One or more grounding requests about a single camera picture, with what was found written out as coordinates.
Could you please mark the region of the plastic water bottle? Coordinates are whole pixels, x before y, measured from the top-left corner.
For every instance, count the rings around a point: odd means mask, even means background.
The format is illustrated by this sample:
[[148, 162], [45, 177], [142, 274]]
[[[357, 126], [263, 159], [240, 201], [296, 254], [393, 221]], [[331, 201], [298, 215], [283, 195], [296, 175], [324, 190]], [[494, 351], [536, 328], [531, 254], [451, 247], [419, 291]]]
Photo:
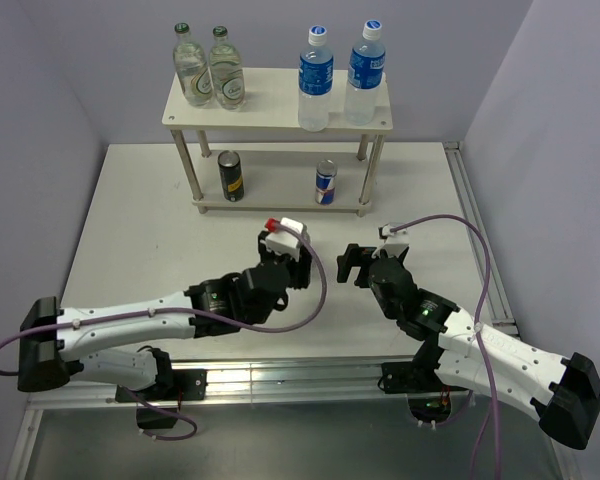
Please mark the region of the plastic water bottle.
[[314, 25], [301, 51], [298, 68], [298, 123], [308, 132], [320, 132], [329, 123], [334, 56], [327, 45], [327, 29]]
[[386, 59], [381, 36], [382, 23], [376, 19], [367, 20], [361, 37], [351, 49], [344, 114], [353, 125], [369, 124], [375, 115]]

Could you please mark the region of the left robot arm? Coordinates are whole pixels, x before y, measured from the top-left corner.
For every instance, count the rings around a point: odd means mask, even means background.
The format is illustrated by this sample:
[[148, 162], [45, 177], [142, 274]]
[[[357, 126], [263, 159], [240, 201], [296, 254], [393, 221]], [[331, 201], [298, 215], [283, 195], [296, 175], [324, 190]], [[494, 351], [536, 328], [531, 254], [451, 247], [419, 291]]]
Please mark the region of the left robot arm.
[[163, 399], [175, 386], [168, 354], [126, 352], [124, 346], [257, 329], [272, 312], [287, 307], [289, 290], [308, 287], [309, 245], [307, 232], [263, 230], [256, 266], [147, 302], [90, 310], [40, 298], [20, 327], [17, 388], [49, 391], [76, 378]]

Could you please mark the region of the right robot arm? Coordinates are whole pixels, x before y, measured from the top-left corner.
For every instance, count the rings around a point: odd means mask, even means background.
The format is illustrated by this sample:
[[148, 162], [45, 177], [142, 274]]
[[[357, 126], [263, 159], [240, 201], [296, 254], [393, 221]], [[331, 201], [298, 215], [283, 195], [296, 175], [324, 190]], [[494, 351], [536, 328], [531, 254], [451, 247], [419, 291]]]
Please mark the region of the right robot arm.
[[355, 285], [369, 289], [383, 315], [421, 347], [412, 361], [415, 383], [472, 390], [536, 420], [553, 440], [588, 446], [600, 414], [594, 362], [575, 352], [555, 354], [474, 320], [456, 303], [416, 285], [402, 256], [350, 244], [337, 258], [337, 280], [359, 270]]

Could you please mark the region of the blue red bull can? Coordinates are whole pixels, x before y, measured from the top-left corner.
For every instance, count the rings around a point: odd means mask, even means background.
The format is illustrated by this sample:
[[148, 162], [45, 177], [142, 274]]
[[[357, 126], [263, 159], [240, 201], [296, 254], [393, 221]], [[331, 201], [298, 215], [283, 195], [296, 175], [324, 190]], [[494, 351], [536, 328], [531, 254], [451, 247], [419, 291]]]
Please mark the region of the blue red bull can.
[[315, 201], [319, 205], [330, 205], [335, 198], [337, 165], [328, 159], [316, 166]]

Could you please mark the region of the black gold can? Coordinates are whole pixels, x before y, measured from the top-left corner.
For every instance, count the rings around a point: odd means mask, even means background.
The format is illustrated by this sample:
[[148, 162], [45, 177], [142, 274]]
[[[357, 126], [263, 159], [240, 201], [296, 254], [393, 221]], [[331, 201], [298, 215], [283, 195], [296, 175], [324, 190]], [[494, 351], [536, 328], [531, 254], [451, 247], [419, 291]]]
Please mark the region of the black gold can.
[[222, 151], [217, 159], [223, 196], [226, 200], [237, 202], [244, 197], [244, 181], [241, 159], [237, 152]]

